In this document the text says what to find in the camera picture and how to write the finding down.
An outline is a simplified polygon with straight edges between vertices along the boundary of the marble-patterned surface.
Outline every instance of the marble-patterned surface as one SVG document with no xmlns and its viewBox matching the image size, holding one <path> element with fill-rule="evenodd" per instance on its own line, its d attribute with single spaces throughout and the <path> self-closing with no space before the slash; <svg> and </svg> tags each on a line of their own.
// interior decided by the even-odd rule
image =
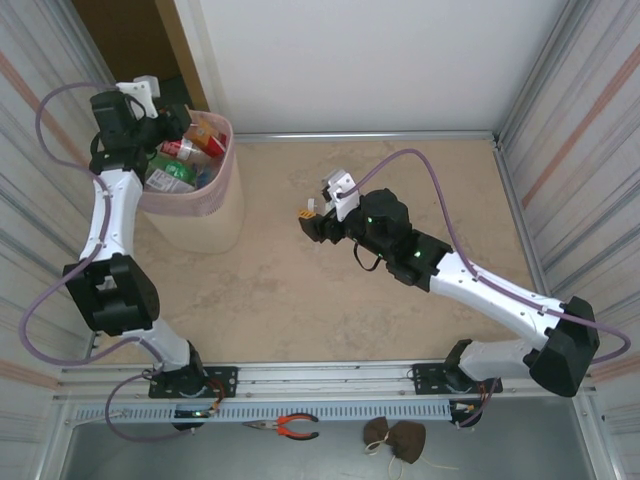
<svg viewBox="0 0 640 480">
<path fill-rule="evenodd" d="M 231 251 L 178 251 L 138 217 L 136 258 L 158 287 L 163 317 L 208 362 L 441 358 L 461 338 L 514 338 L 453 300 L 400 284 L 383 266 L 363 271 L 351 242 L 319 245 L 300 230 L 297 210 L 329 171 L 344 167 L 359 179 L 405 147 L 433 162 L 469 256 L 530 288 L 488 142 L 245 144 L 238 160 L 246 218 Z M 419 160 L 401 157 L 364 190 L 383 186 L 408 205 L 416 228 L 450 241 Z M 372 260 L 367 252 L 362 257 Z M 144 359 L 127 347 L 108 361 Z"/>
</svg>

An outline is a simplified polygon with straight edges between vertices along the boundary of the wastebasket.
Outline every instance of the wastebasket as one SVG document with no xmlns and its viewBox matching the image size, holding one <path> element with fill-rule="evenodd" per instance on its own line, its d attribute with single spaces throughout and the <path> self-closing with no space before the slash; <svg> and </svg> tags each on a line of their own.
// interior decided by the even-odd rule
<svg viewBox="0 0 640 480">
<path fill-rule="evenodd" d="M 194 121 L 209 122 L 227 136 L 218 175 L 208 185 L 190 193 L 144 192 L 139 207 L 175 247 L 198 253 L 223 253 L 237 242 L 244 220 L 233 128 L 227 119 L 215 113 L 190 113 Z"/>
</svg>

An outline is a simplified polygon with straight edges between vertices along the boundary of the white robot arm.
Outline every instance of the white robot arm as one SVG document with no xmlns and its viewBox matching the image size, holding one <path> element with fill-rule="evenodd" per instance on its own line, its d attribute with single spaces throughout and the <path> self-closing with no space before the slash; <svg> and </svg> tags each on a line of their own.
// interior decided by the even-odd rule
<svg viewBox="0 0 640 480">
<path fill-rule="evenodd" d="M 567 304 L 528 291 L 471 264 L 470 272 L 458 252 L 434 237 L 413 229 L 406 205 L 388 189 L 361 196 L 344 170 L 324 179 L 325 215 L 303 211 L 300 224 L 314 241 L 343 238 L 386 261 L 387 270 L 406 285 L 454 298 L 515 332 L 520 340 L 481 343 L 461 340 L 445 361 L 451 389 L 464 391 L 472 382 L 490 378 L 530 376 L 542 387 L 562 396 L 576 394 L 599 346 L 597 331 L 577 325 L 546 311 L 565 312 L 594 321 L 591 306 L 577 297 Z M 482 276 L 503 293 L 478 281 Z M 539 308 L 509 297 L 535 301 Z"/>
<path fill-rule="evenodd" d="M 160 318 L 156 288 L 133 259 L 135 214 L 142 196 L 147 154 L 155 152 L 162 141 L 182 138 L 191 119 L 183 106 L 160 112 L 156 109 L 153 97 L 159 96 L 159 88 L 155 77 L 137 78 L 117 87 L 117 91 L 91 98 L 100 128 L 96 139 L 104 148 L 98 151 L 98 141 L 93 142 L 90 169 L 107 190 L 94 182 L 93 217 L 80 261 L 98 244 L 102 249 L 66 286 L 90 329 L 145 340 L 163 359 L 155 383 L 172 394 L 195 395 L 205 385 L 199 355 Z M 109 212 L 105 211 L 106 195 L 111 198 Z M 100 241 L 105 215 L 108 224 Z M 65 266 L 65 273 L 77 265 Z"/>
</svg>

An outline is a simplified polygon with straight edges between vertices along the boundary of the pliers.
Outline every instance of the pliers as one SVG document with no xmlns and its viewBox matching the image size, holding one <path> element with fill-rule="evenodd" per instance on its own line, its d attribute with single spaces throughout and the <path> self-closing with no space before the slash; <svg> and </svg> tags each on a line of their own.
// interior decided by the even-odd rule
<svg viewBox="0 0 640 480">
<path fill-rule="evenodd" d="M 257 428 L 259 430 L 275 430 L 278 435 L 284 435 L 292 440 L 311 440 L 320 435 L 318 432 L 311 433 L 298 433 L 292 432 L 283 425 L 291 422 L 292 420 L 309 420 L 311 422 L 317 422 L 318 418 L 308 413 L 293 413 L 284 417 L 278 417 L 277 420 L 256 420 L 253 422 L 244 422 L 242 425 L 245 427 Z"/>
</svg>

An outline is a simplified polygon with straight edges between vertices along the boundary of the brown cloth pouch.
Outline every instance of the brown cloth pouch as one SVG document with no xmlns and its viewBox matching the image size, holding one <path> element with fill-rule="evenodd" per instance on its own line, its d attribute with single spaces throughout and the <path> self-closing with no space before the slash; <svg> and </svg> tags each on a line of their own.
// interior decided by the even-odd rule
<svg viewBox="0 0 640 480">
<path fill-rule="evenodd" d="M 427 429 L 420 423 L 406 420 L 399 421 L 389 429 L 386 417 L 377 417 L 365 425 L 363 440 L 367 446 L 384 441 L 391 446 L 394 456 L 407 463 L 414 463 L 420 458 L 424 449 Z"/>
<path fill-rule="evenodd" d="M 401 420 L 391 427 L 387 444 L 393 454 L 407 463 L 414 463 L 422 455 L 427 441 L 427 429 L 421 423 Z"/>
<path fill-rule="evenodd" d="M 362 432 L 365 445 L 370 445 L 374 442 L 380 442 L 384 440 L 384 437 L 389 432 L 389 424 L 387 423 L 387 417 L 377 417 L 367 422 Z"/>
</svg>

